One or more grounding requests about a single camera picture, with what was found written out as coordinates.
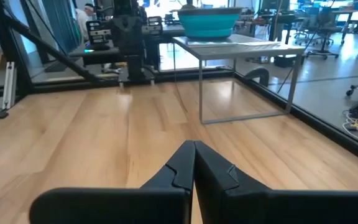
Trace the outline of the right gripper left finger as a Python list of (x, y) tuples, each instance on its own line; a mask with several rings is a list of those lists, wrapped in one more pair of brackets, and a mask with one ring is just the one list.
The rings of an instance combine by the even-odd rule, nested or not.
[(137, 189), (56, 188), (31, 204), (29, 221), (41, 224), (190, 223), (195, 143), (186, 140)]

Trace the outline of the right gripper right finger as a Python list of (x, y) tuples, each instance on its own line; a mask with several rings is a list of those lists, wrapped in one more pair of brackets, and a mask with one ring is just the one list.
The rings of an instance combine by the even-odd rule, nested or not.
[(274, 190), (205, 143), (195, 148), (203, 223), (358, 223), (358, 191)]

